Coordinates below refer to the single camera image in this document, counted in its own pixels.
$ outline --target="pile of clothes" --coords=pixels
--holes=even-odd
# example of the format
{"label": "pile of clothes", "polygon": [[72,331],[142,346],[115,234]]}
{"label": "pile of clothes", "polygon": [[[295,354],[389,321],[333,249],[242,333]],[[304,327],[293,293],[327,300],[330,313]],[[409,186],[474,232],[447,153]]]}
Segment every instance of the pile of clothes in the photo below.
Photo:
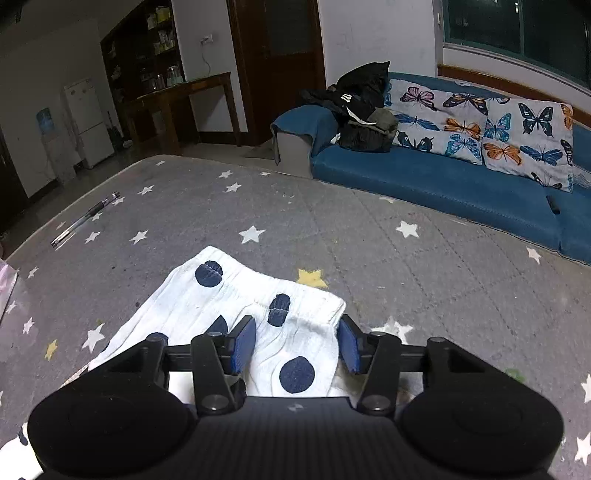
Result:
{"label": "pile of clothes", "polygon": [[343,75],[327,90],[302,90],[301,103],[330,109],[339,123],[332,143],[360,152],[388,152],[398,128],[384,109],[390,62],[368,63]]}

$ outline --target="refrigerator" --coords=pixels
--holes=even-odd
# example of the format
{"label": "refrigerator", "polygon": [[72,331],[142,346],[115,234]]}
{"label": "refrigerator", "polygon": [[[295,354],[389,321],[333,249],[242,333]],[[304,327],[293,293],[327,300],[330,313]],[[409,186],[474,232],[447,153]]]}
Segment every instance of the refrigerator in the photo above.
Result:
{"label": "refrigerator", "polygon": [[77,149],[86,168],[115,153],[96,91],[90,79],[64,87],[63,99],[76,134]]}

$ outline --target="floor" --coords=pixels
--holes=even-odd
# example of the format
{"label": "floor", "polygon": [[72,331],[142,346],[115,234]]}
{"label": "floor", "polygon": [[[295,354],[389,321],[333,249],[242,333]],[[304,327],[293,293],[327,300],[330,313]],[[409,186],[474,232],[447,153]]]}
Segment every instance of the floor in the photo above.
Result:
{"label": "floor", "polygon": [[[10,229],[0,238],[2,247],[4,248],[1,258],[8,258],[36,230],[40,229],[72,202],[105,180],[143,158],[163,153],[164,148],[158,140],[156,139],[156,141],[143,144],[141,151],[131,148],[130,150],[107,158],[91,170],[81,170],[77,172],[76,180],[65,186],[60,185],[50,191],[37,203],[23,212]],[[243,166],[273,169],[273,162],[268,159],[244,156],[251,155],[251,152],[256,153],[258,149],[260,147],[193,144],[184,146],[182,148],[182,155],[185,157],[218,160]]]}
{"label": "floor", "polygon": [[[104,348],[174,267],[214,245],[264,274],[312,275],[366,330],[386,328],[416,345],[444,336],[523,381],[564,417],[551,473],[589,478],[590,267],[430,209],[270,173],[272,161],[236,152],[197,145],[185,153],[223,163],[139,162],[10,257],[22,281],[0,323],[0,445],[17,435],[34,404]],[[125,197],[120,205],[51,249],[59,224],[115,189]],[[239,233],[251,226],[263,233],[243,244]],[[104,338],[91,352],[85,342],[99,325]],[[421,391],[416,376],[403,385],[411,395]]]}

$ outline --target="blue gripper pad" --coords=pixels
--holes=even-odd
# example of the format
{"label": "blue gripper pad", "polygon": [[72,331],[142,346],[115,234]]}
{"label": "blue gripper pad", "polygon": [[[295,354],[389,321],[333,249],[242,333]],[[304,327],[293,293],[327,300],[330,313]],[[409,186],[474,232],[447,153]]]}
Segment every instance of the blue gripper pad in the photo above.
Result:
{"label": "blue gripper pad", "polygon": [[361,368],[361,359],[353,330],[343,320],[340,320],[336,336],[339,342],[340,356],[347,365],[347,369],[352,374],[358,374]]}
{"label": "blue gripper pad", "polygon": [[242,373],[242,370],[250,363],[256,343],[256,322],[253,317],[245,317],[246,325],[236,337],[234,352],[232,353],[232,375]]}

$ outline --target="wooden table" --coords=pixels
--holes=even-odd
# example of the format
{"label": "wooden table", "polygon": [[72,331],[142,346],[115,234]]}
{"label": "wooden table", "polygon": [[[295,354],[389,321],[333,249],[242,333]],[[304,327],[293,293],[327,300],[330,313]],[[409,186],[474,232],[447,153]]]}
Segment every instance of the wooden table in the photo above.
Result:
{"label": "wooden table", "polygon": [[149,110],[151,112],[160,110],[164,117],[164,125],[166,126],[166,137],[173,154],[179,155],[181,153],[178,144],[177,132],[174,127],[173,114],[170,109],[170,103],[183,97],[187,97],[196,92],[201,92],[210,88],[223,87],[226,95],[226,103],[228,104],[228,111],[230,113],[230,120],[232,121],[232,129],[236,137],[236,145],[240,146],[240,126],[238,124],[238,115],[236,114],[236,104],[234,103],[234,94],[232,92],[232,84],[230,82],[230,72],[220,73],[219,75],[212,75],[195,80],[188,80],[187,82],[178,83],[172,87],[168,87],[156,92],[151,92],[141,97],[131,100],[124,104],[125,121],[131,134],[131,140],[134,145],[139,145],[139,136],[135,129],[134,114],[140,110]]}

